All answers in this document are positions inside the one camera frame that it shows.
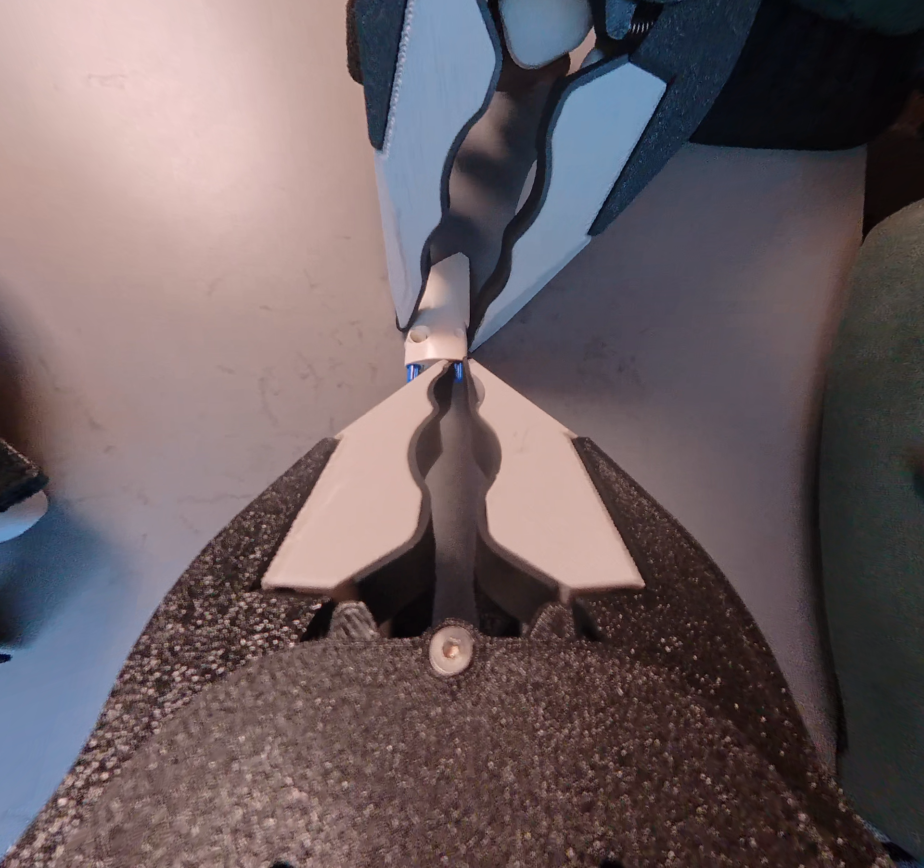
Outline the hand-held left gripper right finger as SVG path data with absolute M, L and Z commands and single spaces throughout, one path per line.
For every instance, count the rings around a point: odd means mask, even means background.
M 576 436 L 478 362 L 468 368 L 477 418 L 499 446 L 484 497 L 490 543 L 561 595 L 643 588 Z

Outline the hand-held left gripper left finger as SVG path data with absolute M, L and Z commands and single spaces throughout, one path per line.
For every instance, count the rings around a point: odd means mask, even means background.
M 335 595 L 416 545 L 429 518 L 418 458 L 438 413 L 436 363 L 347 426 L 260 585 Z

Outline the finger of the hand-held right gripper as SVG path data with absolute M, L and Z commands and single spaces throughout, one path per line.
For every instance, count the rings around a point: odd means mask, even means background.
M 499 77 L 499 40 L 485 0 L 408 0 L 385 141 L 375 173 L 397 323 L 410 325 L 449 206 L 459 147 Z
M 537 169 L 504 230 L 472 310 L 471 349 L 522 309 L 590 242 L 591 228 L 660 103 L 666 84 L 625 56 L 568 77 L 539 129 Z

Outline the white lego panel piece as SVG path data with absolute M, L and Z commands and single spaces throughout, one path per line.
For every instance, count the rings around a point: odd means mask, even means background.
M 406 366 L 427 368 L 468 355 L 469 262 L 457 253 L 432 265 L 420 308 L 406 335 Z

